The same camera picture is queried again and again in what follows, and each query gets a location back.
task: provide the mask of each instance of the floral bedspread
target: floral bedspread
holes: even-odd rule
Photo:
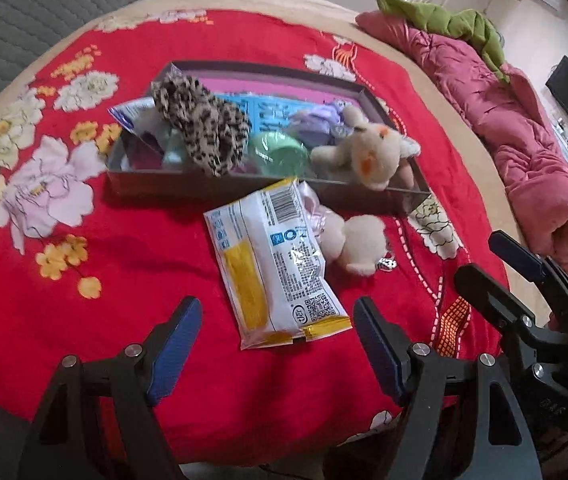
[[[418,140],[432,196],[384,218],[398,262],[361,279],[328,270],[351,312],[368,295],[440,354],[497,351],[462,300],[468,261],[506,283],[488,250],[480,194],[398,65],[345,38],[227,10],[109,17],[45,66],[0,115],[0,405],[32,417],[64,355],[106,358],[144,339],[187,294],[203,327],[176,389],[156,409],[180,462],[250,465],[379,431],[398,413],[351,330],[307,345],[239,351],[201,202],[125,203],[106,156],[121,130],[107,108],[142,95],[170,60],[236,60],[366,85]]]

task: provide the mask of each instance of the silver screw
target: silver screw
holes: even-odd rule
[[[535,374],[535,377],[541,379],[544,377],[544,367],[540,363],[535,363],[533,365],[533,373]]]
[[[484,366],[493,366],[495,364],[495,357],[490,354],[482,354],[480,355],[480,362]]]
[[[74,355],[67,355],[62,359],[62,366],[64,368],[73,368],[77,364],[77,357]]]
[[[128,345],[124,349],[124,353],[128,357],[137,357],[138,355],[140,355],[142,353],[142,345],[138,345],[137,343],[134,343],[132,345]]]
[[[430,354],[430,347],[428,345],[425,345],[424,343],[415,343],[413,345],[413,352],[416,355],[425,356]]]

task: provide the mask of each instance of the leopard print scrunchie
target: leopard print scrunchie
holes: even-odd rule
[[[151,88],[155,107],[182,133],[190,158],[206,174],[222,176],[242,161],[251,121],[235,103],[176,71]]]

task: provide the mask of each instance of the barcode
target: barcode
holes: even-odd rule
[[[318,294],[314,298],[304,300],[304,304],[311,322],[337,315],[333,303],[326,297],[326,294]]]
[[[293,218],[299,218],[299,211],[295,204],[292,186],[269,191],[269,196],[278,224],[292,220]]]

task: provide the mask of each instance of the pink folded blanket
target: pink folded blanket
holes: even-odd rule
[[[378,40],[410,56],[487,146],[529,248],[568,273],[568,163],[522,71],[501,83],[461,40],[429,34],[378,10],[357,16]]]

